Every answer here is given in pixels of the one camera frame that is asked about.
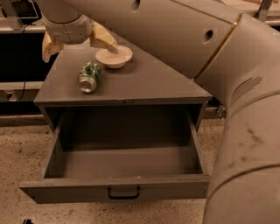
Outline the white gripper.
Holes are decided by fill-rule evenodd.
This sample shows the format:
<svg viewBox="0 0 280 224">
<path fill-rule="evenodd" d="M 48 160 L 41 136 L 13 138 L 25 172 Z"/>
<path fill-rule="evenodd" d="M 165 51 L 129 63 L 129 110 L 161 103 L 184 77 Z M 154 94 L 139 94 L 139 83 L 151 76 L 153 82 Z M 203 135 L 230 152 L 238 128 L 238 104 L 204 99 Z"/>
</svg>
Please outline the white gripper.
<svg viewBox="0 0 280 224">
<path fill-rule="evenodd" d="M 57 23 L 43 17 L 46 28 L 42 42 L 42 60 L 45 63 L 59 53 L 64 44 L 76 45 L 86 41 L 89 37 L 90 45 L 95 48 L 107 49 L 110 53 L 118 54 L 115 38 L 101 24 L 93 22 L 84 15 L 66 23 Z"/>
</svg>

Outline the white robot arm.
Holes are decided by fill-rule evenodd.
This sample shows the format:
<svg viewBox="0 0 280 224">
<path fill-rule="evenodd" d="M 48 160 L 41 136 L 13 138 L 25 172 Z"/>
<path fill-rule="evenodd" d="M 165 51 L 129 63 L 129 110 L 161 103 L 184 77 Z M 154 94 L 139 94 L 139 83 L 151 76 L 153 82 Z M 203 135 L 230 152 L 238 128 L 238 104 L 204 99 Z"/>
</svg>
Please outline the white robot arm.
<svg viewBox="0 0 280 224">
<path fill-rule="evenodd" d="M 38 0 L 79 12 L 193 79 L 227 109 L 203 224 L 280 224 L 280 35 L 215 0 Z"/>
</svg>

